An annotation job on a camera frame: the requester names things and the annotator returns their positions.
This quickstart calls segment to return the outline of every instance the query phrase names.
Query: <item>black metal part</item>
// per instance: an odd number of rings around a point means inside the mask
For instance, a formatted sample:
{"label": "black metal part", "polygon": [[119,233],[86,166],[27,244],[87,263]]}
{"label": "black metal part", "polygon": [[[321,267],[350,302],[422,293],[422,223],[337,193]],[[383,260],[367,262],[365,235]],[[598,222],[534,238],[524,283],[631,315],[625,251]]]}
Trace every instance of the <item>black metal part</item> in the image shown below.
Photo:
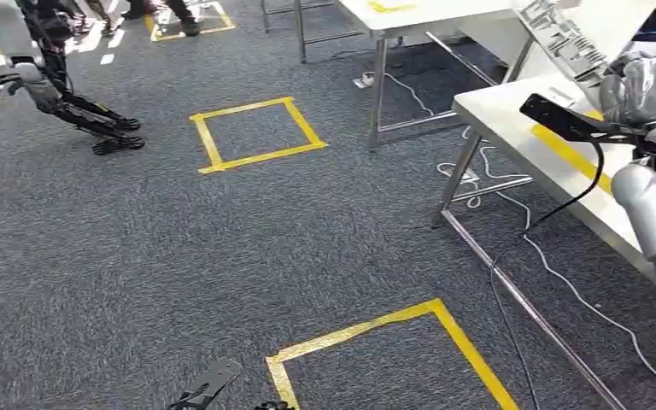
{"label": "black metal part", "polygon": [[170,404],[167,410],[194,408],[205,410],[219,392],[227,386],[243,367],[230,359],[218,359],[193,384],[184,390],[179,400]]}
{"label": "black metal part", "polygon": [[131,136],[121,139],[108,139],[91,147],[91,151],[96,155],[106,155],[125,149],[141,149],[144,146],[142,137]]}
{"label": "black metal part", "polygon": [[648,165],[656,173],[656,144],[645,140],[649,130],[596,120],[561,107],[539,94],[527,98],[519,111],[567,141],[634,145],[633,157],[649,157]]}
{"label": "black metal part", "polygon": [[[124,149],[140,149],[144,146],[141,137],[126,135],[124,132],[139,129],[139,121],[126,118],[107,108],[104,104],[93,102],[74,92],[67,74],[67,61],[64,41],[73,36],[70,25],[62,12],[64,6],[58,0],[16,0],[26,21],[26,26],[36,41],[44,65],[39,67],[42,74],[61,94],[58,102],[50,102],[49,107],[37,103],[37,108],[46,114],[52,114],[61,120],[74,124],[77,129],[88,132],[106,141],[93,147],[94,154],[106,155]],[[31,86],[25,84],[19,74],[0,75],[0,88],[11,83],[8,91],[14,95],[20,88]]]}
{"label": "black metal part", "polygon": [[285,401],[268,401],[256,406],[255,410],[296,410],[296,408],[288,407]]}
{"label": "black metal part", "polygon": [[614,124],[576,113],[539,95],[532,94],[519,111],[567,141],[603,144],[632,144],[647,135],[646,130]]}

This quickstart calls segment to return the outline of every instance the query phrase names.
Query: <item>gray carpet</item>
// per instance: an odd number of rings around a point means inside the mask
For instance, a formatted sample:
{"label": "gray carpet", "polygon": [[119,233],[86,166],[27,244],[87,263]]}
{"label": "gray carpet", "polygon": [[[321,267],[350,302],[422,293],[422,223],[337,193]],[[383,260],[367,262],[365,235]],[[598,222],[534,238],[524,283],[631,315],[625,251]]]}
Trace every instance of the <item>gray carpet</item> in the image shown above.
{"label": "gray carpet", "polygon": [[[428,227],[444,183],[435,165],[455,161],[460,129],[366,153],[369,95],[351,79],[372,58],[331,57],[370,48],[368,40],[309,46],[302,66],[294,33],[265,34],[255,2],[222,4],[236,29],[153,43],[130,22],[118,46],[102,41],[68,57],[80,91],[143,121],[142,150],[94,156],[92,137],[24,95],[0,95],[0,408],[162,408],[211,360],[230,357],[243,374],[213,408],[249,409],[277,396],[265,356],[435,297],[519,407],[531,408],[486,272],[458,235]],[[290,17],[273,24],[290,27]],[[311,35],[348,28],[335,10],[308,11],[306,21]],[[390,71],[441,110],[480,84],[432,50],[398,51]],[[470,45],[466,52],[492,63]],[[110,53],[114,62],[100,65]],[[197,172],[208,160],[190,115],[286,96],[329,147]],[[389,121],[422,114],[395,85],[384,109]],[[302,144],[276,108],[209,125],[226,159]],[[518,171],[500,153],[493,163],[497,173]],[[536,187],[513,194],[538,213],[556,205]],[[496,196],[456,211],[493,252],[523,223],[522,210]],[[656,364],[649,281],[567,214],[535,236],[588,300],[638,332]],[[656,409],[656,378],[626,335],[580,307],[526,244],[513,243],[505,261],[625,406]],[[509,301],[507,310],[542,408],[602,408],[529,318]],[[286,369],[304,410],[496,408],[431,317]]]}

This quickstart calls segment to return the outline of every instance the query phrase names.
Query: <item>white cable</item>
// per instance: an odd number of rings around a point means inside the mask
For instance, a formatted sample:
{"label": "white cable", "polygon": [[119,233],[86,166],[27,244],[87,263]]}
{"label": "white cable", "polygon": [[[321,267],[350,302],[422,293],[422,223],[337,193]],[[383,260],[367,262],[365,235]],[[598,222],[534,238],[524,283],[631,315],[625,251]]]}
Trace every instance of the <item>white cable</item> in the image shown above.
{"label": "white cable", "polygon": [[[376,73],[374,73],[373,71],[366,71],[365,73],[363,73],[363,76],[366,77],[366,74],[376,75]],[[393,75],[391,75],[389,73],[384,73],[384,75],[386,77],[394,80],[394,82],[397,83],[398,85],[400,85],[401,87],[411,91],[411,96],[413,97],[414,100],[416,100],[416,103],[419,103],[419,106],[421,106],[421,109],[423,109],[425,112],[429,113],[430,116],[433,117],[434,115],[436,115],[436,114],[434,114],[434,112],[431,109],[427,108],[426,105],[424,104],[424,102],[421,101],[421,98],[419,98],[419,96],[416,95],[416,90],[414,90],[413,88],[411,88],[408,85],[403,84],[396,77],[394,77]]]}
{"label": "white cable", "polygon": [[[442,169],[442,166],[448,165],[452,168],[456,168],[456,164],[453,164],[451,162],[442,162],[438,165],[436,165],[436,170],[447,177],[451,178],[451,173],[447,173]],[[474,191],[479,190],[479,184],[477,184],[477,181],[471,181],[471,182],[465,182],[463,184],[472,184],[474,185]],[[473,198],[469,198],[469,201],[466,202],[466,207],[469,209],[476,209],[482,206],[482,197],[481,196],[474,196]]]}
{"label": "white cable", "polygon": [[[466,126],[466,128],[464,128],[464,131],[461,132],[461,137],[464,138],[464,139],[469,139],[469,131],[471,129],[472,129],[472,126]],[[485,144],[491,144],[491,142],[489,140],[486,140],[486,139],[482,139],[482,142],[485,143]]]}
{"label": "white cable", "polygon": [[[500,179],[500,178],[507,178],[507,177],[525,177],[526,176],[526,175],[493,175],[489,171],[489,159],[487,158],[486,154],[484,153],[485,150],[493,149],[493,148],[494,147],[482,147],[479,150],[479,154],[481,154],[481,156],[483,158],[483,161],[484,161],[484,173],[486,173],[487,177],[492,178],[492,179]],[[515,199],[512,199],[509,196],[506,196],[506,195],[502,194],[501,192],[496,192],[496,195],[501,196],[502,198],[508,200],[509,202],[512,202],[512,203],[514,203],[516,205],[519,205],[520,207],[524,208],[524,211],[526,211],[526,218],[524,220],[524,228],[525,228],[525,230],[528,229],[530,227],[530,224],[531,224],[531,209],[529,209],[529,207],[524,205],[522,202],[519,202]],[[607,315],[600,312],[596,307],[592,306],[587,301],[585,301],[584,298],[582,298],[582,296],[580,295],[579,291],[577,291],[577,288],[575,288],[574,284],[572,284],[570,279],[562,276],[559,272],[552,269],[552,267],[547,262],[547,257],[544,255],[544,251],[542,251],[542,248],[540,248],[539,245],[537,245],[534,241],[529,239],[526,234],[524,234],[522,236],[522,238],[527,243],[529,243],[536,250],[537,254],[539,254],[539,257],[542,258],[542,264],[544,265],[544,268],[547,270],[547,272],[550,272],[555,277],[561,279],[570,288],[570,290],[572,291],[572,293],[574,294],[574,296],[577,298],[577,300],[580,303],[582,303],[587,309],[592,311],[594,314],[596,314],[596,315],[600,316],[601,318],[603,318],[610,325],[613,325],[613,326],[617,327],[619,330],[624,331],[625,333],[630,335],[630,338],[632,339],[632,345],[635,347],[635,352],[637,353],[637,357],[640,358],[640,360],[642,361],[642,364],[644,364],[645,367],[652,374],[654,374],[655,377],[656,377],[655,368],[650,364],[650,362],[647,361],[647,359],[645,358],[645,355],[642,353],[642,350],[640,349],[640,344],[637,342],[637,335],[633,331],[628,329],[627,327],[625,327],[623,325],[620,325],[618,322],[616,322],[613,319],[610,319]]]}

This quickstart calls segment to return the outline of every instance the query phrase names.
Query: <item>yellow tape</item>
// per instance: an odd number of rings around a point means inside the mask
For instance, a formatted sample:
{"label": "yellow tape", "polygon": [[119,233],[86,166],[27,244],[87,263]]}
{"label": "yellow tape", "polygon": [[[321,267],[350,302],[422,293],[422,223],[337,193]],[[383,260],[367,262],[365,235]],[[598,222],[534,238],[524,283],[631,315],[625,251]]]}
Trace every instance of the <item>yellow tape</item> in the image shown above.
{"label": "yellow tape", "polygon": [[204,145],[205,150],[208,152],[208,158],[210,159],[210,168],[213,168],[213,171],[222,171],[224,169],[222,157],[220,156],[220,153],[217,150],[217,146],[214,143],[213,136],[212,134],[210,134],[210,130],[208,129],[208,126],[205,124],[204,119],[196,115],[192,115],[190,117],[190,120],[192,120],[192,122],[195,123],[195,126],[197,127],[197,132],[200,134],[200,139],[202,140],[202,145]]}
{"label": "yellow tape", "polygon": [[265,154],[249,156],[247,158],[240,158],[239,160],[227,161],[220,164],[218,167],[210,166],[205,168],[200,168],[197,171],[199,173],[213,173],[215,171],[224,171],[228,168],[240,167],[243,165],[253,164],[255,162],[267,161],[274,158],[280,158],[281,156],[288,156],[293,154],[298,154],[301,152],[311,151],[313,149],[319,149],[325,147],[326,144],[321,145],[309,144],[301,145],[300,147],[281,149],[280,151],[268,152]]}
{"label": "yellow tape", "polygon": [[402,6],[395,6],[395,7],[384,7],[381,3],[377,2],[376,0],[369,0],[368,5],[375,11],[376,13],[394,13],[396,11],[402,11],[402,10],[410,10],[410,9],[416,9],[416,4],[406,4]]}
{"label": "yellow tape", "polygon": [[[235,28],[235,23],[232,22],[230,17],[225,13],[225,10],[222,8],[222,5],[218,2],[207,2],[205,3],[206,5],[211,6],[215,12],[220,16],[220,19],[222,20],[222,27],[216,27],[216,28],[209,28],[206,30],[200,30],[201,34],[209,34],[211,32],[224,32],[226,30],[232,30]],[[185,34],[180,33],[180,34],[173,34],[171,36],[160,36],[157,35],[159,32],[159,25],[155,23],[155,18],[152,17],[151,15],[145,15],[144,16],[144,26],[147,27],[147,31],[149,32],[149,39],[152,41],[163,41],[163,40],[174,40],[175,38],[184,38]]]}
{"label": "yellow tape", "polygon": [[193,117],[197,115],[199,115],[203,119],[211,118],[211,117],[219,117],[221,115],[235,114],[235,113],[240,113],[243,111],[248,111],[256,108],[270,107],[271,105],[287,104],[292,100],[293,97],[275,98],[274,100],[254,102],[252,104],[241,105],[239,107],[224,108],[224,109],[218,109],[217,111],[210,111],[209,113],[195,114],[193,115]]}
{"label": "yellow tape", "polygon": [[295,121],[301,131],[303,131],[303,134],[305,134],[310,144],[319,145],[321,147],[325,146],[325,143],[320,141],[320,138],[318,138],[318,135],[315,134],[313,128],[310,127],[305,118],[303,118],[301,112],[298,111],[298,108],[296,108],[296,105],[293,104],[293,98],[290,98],[285,102],[285,107],[288,109],[288,114],[293,117],[293,121]]}
{"label": "yellow tape", "polygon": [[474,372],[482,379],[482,382],[496,402],[499,403],[499,406],[503,409],[518,409],[517,404],[509,393],[507,393],[507,390],[504,389],[504,386],[494,372],[491,371],[479,352],[474,348],[469,338],[466,337],[466,334],[461,330],[451,316],[451,313],[448,312],[441,299],[429,301],[429,304],[431,305],[431,311],[439,318],[448,335],[454,340],[456,347],[459,348],[464,357],[466,357],[466,360],[469,361],[471,367],[474,368]]}
{"label": "yellow tape", "polygon": [[[248,111],[256,108],[270,107],[272,105],[283,104],[288,110],[288,114],[296,122],[298,127],[301,129],[308,144],[301,145],[299,147],[281,149],[278,151],[268,152],[265,154],[249,156],[247,158],[240,158],[233,161],[223,161],[220,153],[218,152],[217,146],[215,145],[212,134],[210,133],[207,124],[205,124],[205,119],[213,118],[221,115],[235,114],[243,111]],[[197,171],[199,173],[214,173],[216,171],[224,171],[228,168],[240,167],[242,165],[252,164],[255,162],[267,161],[273,158],[280,158],[281,156],[288,156],[293,154],[298,154],[301,152],[310,151],[313,149],[319,149],[328,146],[327,143],[318,138],[318,135],[313,131],[313,128],[310,127],[308,122],[302,116],[295,104],[293,104],[293,97],[282,97],[275,98],[269,101],[264,102],[255,102],[252,104],[241,105],[240,107],[224,108],[218,109],[216,111],[210,111],[208,113],[198,113],[190,117],[190,120],[195,123],[197,127],[197,132],[200,134],[200,139],[202,140],[202,145],[205,146],[205,150],[208,152],[208,158],[210,160],[210,166],[200,168]]]}
{"label": "yellow tape", "polygon": [[[585,115],[597,120],[602,119],[602,115],[597,111],[586,113]],[[540,141],[554,151],[559,158],[572,165],[582,173],[582,175],[589,179],[595,178],[595,175],[597,174],[597,167],[595,164],[576,152],[562,137],[539,124],[533,126],[531,131]],[[603,173],[600,176],[600,182],[597,186],[599,186],[604,192],[612,195],[612,178],[608,177],[606,174]]]}
{"label": "yellow tape", "polygon": [[295,410],[300,410],[296,404],[298,400],[296,399],[296,394],[293,392],[293,385],[290,384],[290,379],[288,378],[288,373],[285,371],[283,362],[275,357],[266,357],[265,361],[267,362],[267,368],[272,375],[272,382],[278,389],[278,395],[280,398],[283,401],[292,403],[292,407],[294,407]]}
{"label": "yellow tape", "polygon": [[441,299],[432,299],[428,302],[420,303],[415,306],[407,307],[398,312],[389,313],[380,318],[370,320],[368,322],[359,323],[358,325],[350,326],[347,329],[334,331],[333,333],[317,337],[307,342],[299,343],[289,348],[284,348],[278,351],[274,356],[266,357],[266,362],[272,380],[280,395],[280,399],[287,401],[289,406],[298,407],[296,394],[293,391],[288,373],[285,371],[283,362],[290,359],[295,359],[298,356],[312,353],[317,350],[333,346],[335,344],[345,342],[353,337],[362,333],[375,329],[388,323],[399,322],[403,320],[410,320],[417,318],[423,314],[434,313],[448,333],[449,337],[454,341],[454,344],[459,351],[466,357],[471,367],[477,373],[484,385],[489,390],[489,393],[495,398],[496,402],[502,409],[505,410],[518,410],[517,404],[512,397],[507,393],[507,390],[501,384],[496,375],[491,371],[482,356],[477,352],[472,343],[466,337],[466,334],[461,330],[454,318],[446,309]]}

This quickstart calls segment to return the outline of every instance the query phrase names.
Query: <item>white robot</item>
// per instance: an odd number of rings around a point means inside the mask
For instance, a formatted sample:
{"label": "white robot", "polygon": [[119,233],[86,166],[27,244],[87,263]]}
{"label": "white robot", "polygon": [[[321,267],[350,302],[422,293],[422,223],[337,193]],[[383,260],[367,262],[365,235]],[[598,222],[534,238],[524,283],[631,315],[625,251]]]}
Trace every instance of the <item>white robot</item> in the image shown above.
{"label": "white robot", "polygon": [[610,63],[552,0],[536,0],[518,15],[605,121],[560,107],[538,94],[524,103],[521,112],[568,141],[593,144],[600,162],[604,161],[600,143],[635,147],[633,161],[612,179],[612,195],[627,212],[656,276],[656,56],[632,53]]}
{"label": "white robot", "polygon": [[10,83],[11,95],[24,88],[40,111],[104,139],[97,155],[142,148],[141,137],[125,134],[139,128],[137,120],[74,92],[64,53],[73,29],[63,10],[58,0],[0,0],[0,50],[13,70],[0,75],[0,87]]}

